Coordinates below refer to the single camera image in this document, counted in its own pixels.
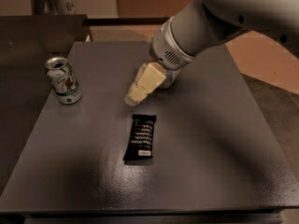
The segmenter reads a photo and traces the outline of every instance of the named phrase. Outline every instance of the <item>can top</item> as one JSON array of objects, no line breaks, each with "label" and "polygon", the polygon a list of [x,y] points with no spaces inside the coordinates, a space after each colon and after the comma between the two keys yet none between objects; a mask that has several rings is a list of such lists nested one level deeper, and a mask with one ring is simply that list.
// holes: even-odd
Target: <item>can top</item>
[{"label": "can top", "polygon": [[45,67],[49,70],[59,70],[67,65],[67,59],[65,57],[57,56],[48,59],[45,63]]}]

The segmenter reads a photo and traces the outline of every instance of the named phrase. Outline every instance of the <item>black snack bar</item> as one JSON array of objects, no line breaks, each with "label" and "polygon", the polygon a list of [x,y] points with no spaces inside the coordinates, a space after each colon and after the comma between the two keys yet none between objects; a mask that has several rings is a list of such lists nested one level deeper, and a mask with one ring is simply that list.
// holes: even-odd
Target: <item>black snack bar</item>
[{"label": "black snack bar", "polygon": [[152,140],[156,116],[132,115],[133,123],[124,161],[152,158]]}]

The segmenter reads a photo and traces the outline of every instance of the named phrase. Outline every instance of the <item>white label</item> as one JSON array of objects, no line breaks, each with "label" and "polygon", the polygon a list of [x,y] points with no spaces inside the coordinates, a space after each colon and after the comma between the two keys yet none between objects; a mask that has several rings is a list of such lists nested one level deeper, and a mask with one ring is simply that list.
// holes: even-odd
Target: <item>white label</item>
[{"label": "white label", "polygon": [[150,151],[147,150],[138,150],[138,156],[150,156]]}]

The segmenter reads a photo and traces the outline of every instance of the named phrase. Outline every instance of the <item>silver can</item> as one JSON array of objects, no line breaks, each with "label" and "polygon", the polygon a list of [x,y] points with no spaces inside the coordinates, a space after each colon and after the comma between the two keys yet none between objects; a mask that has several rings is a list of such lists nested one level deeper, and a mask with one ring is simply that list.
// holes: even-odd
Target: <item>silver can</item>
[{"label": "silver can", "polygon": [[71,105],[77,102],[82,94],[75,80],[73,67],[64,57],[53,57],[47,60],[46,75],[50,78],[50,82],[60,103]]}]

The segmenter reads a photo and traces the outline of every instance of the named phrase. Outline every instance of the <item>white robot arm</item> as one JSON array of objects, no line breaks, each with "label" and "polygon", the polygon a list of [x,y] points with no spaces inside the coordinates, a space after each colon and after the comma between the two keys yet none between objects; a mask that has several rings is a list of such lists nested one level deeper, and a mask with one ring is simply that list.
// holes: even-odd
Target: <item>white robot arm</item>
[{"label": "white robot arm", "polygon": [[48,14],[68,15],[75,14],[72,0],[31,0],[33,15],[45,14],[45,7],[48,7]]},{"label": "white robot arm", "polygon": [[202,50],[249,30],[267,35],[299,56],[299,0],[193,0],[151,40],[150,54],[179,70]]}]

